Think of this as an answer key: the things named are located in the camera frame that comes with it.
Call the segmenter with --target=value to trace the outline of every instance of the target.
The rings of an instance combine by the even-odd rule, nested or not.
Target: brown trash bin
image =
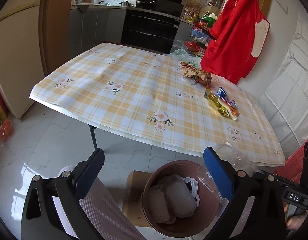
[[[158,232],[169,237],[188,237],[203,231],[215,218],[219,201],[214,195],[197,179],[197,169],[200,164],[179,160],[167,163],[158,168],[147,181],[142,194],[142,207],[146,219],[150,225]],[[155,186],[157,181],[164,176],[178,174],[185,177],[191,177],[198,180],[198,195],[200,203],[194,211],[194,215],[187,218],[176,218],[173,224],[155,223],[152,219],[148,206],[148,192],[150,187]]]

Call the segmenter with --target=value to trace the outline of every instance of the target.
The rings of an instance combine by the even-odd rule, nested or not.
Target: apron
[[[201,60],[201,68],[237,84],[254,67],[270,24],[258,0],[228,0],[209,30],[212,40]]]

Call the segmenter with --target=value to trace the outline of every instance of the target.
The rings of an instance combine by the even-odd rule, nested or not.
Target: tablecloth
[[[102,43],[39,82],[30,98],[95,127],[137,141],[202,156],[229,142],[258,165],[284,165],[278,139],[259,105],[236,85],[212,75],[239,107],[237,121],[221,116],[202,84],[182,79],[180,61]]]

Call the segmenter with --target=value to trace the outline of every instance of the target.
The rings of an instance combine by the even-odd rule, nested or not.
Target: tiled floor
[[[20,237],[25,196],[32,177],[58,175],[68,165],[86,160],[93,152],[87,124],[35,103],[21,120],[13,119],[14,133],[0,144],[0,216],[10,231]],[[98,177],[121,208],[128,174],[133,170],[153,172],[173,160],[202,158],[172,152],[133,141],[100,129],[95,130],[98,146],[105,151],[105,165]],[[138,228],[150,240],[175,239],[153,228]],[[206,233],[194,236],[203,239]]]

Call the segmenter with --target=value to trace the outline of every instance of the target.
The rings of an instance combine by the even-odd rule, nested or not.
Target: crumpled wrapper
[[[196,82],[203,83],[208,87],[210,86],[210,82],[212,81],[210,72],[195,68],[186,62],[181,62],[181,65],[184,77],[194,78]]]
[[[204,97],[208,103],[215,108],[222,116],[237,120],[239,112],[229,106],[224,100],[214,95],[210,89],[206,89]]]

